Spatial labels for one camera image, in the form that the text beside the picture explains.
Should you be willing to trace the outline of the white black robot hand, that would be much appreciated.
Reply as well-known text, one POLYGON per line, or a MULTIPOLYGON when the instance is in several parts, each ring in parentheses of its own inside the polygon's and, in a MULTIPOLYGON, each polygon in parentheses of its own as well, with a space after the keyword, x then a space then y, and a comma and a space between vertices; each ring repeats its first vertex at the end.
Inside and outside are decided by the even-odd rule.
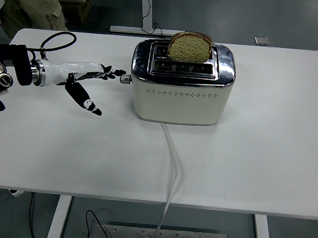
POLYGON ((40 87, 50 84, 64 86, 66 92, 83 109, 101 116, 102 111, 96 107, 90 95, 80 84, 81 80, 86 79, 114 79, 125 75, 122 69, 113 69, 111 66, 105 67, 99 63, 61 63, 53 64, 46 59, 38 61, 39 79, 36 82, 40 87))

